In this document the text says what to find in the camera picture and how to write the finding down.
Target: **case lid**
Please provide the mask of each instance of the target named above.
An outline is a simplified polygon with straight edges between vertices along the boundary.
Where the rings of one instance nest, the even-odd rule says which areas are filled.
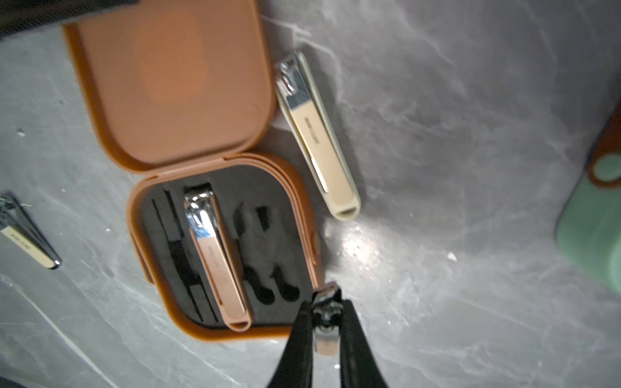
[[[142,0],[65,32],[101,146],[128,171],[232,155],[267,128],[273,82],[253,0]]]

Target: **gray marble countertop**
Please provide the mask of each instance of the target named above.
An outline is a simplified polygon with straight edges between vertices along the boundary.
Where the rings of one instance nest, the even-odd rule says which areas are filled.
[[[329,217],[292,135],[328,279],[391,387],[613,387],[621,297],[553,231],[620,97],[621,2],[261,2],[273,58],[305,46],[363,198]],[[64,259],[0,243],[0,375],[29,387],[264,387],[283,341],[184,335],[125,226],[140,180],[94,137],[56,27],[0,43],[0,187]],[[315,386],[338,386],[336,359]]]

